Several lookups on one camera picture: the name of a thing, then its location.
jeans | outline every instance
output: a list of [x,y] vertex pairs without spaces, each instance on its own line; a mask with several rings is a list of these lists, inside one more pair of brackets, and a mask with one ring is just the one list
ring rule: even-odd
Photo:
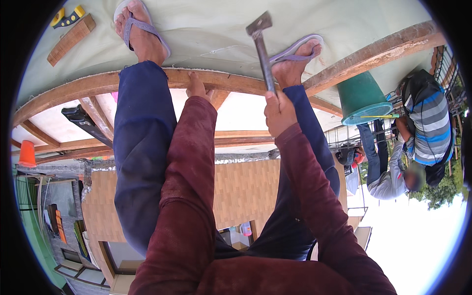
[[372,135],[369,124],[364,123],[357,125],[365,156],[369,162],[369,167],[367,168],[367,186],[379,179],[382,173],[387,171],[388,168],[387,142],[385,140],[382,123],[379,120],[375,120],[373,125],[376,133],[377,147],[379,149],[378,153],[375,152],[374,136]]
[[[166,156],[177,125],[167,76],[144,61],[120,73],[113,150],[117,166],[115,206],[128,243],[145,256],[159,216]],[[298,122],[336,195],[339,176],[321,126],[301,85],[284,89]],[[241,255],[305,260],[315,242],[309,229],[289,210],[293,195],[283,168],[275,209],[259,238],[245,252],[226,244],[216,233],[215,259]]]

hammer head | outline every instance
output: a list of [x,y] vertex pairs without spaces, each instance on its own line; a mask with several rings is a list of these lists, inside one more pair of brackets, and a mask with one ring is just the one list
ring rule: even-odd
[[272,26],[272,18],[268,11],[264,12],[260,17],[258,17],[252,24],[246,27],[246,32],[248,35],[252,36],[257,31],[262,31],[263,29],[270,28]]

hammer handle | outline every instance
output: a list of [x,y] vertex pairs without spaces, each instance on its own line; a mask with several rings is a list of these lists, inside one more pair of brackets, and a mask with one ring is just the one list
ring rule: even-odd
[[257,31],[253,34],[253,40],[256,44],[257,54],[259,55],[259,61],[261,62],[262,74],[264,75],[264,82],[266,88],[269,91],[275,92],[274,78],[272,77],[272,66],[269,63],[269,57],[267,56],[267,50],[265,48],[264,39],[262,37],[262,31]]

green bucket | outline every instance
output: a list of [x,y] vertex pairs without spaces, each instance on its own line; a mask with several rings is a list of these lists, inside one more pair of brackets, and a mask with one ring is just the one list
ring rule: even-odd
[[361,116],[383,116],[393,109],[369,72],[339,83],[337,89],[343,111],[341,120],[343,125],[371,122],[375,118],[361,118]]

hammer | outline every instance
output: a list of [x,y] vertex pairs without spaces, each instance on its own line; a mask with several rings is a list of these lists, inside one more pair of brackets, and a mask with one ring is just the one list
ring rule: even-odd
[[251,36],[256,44],[257,54],[261,62],[262,74],[267,90],[275,93],[274,79],[272,78],[272,66],[269,63],[269,57],[262,37],[262,30],[272,26],[272,19],[268,11],[264,12],[252,24],[246,27],[246,32]]

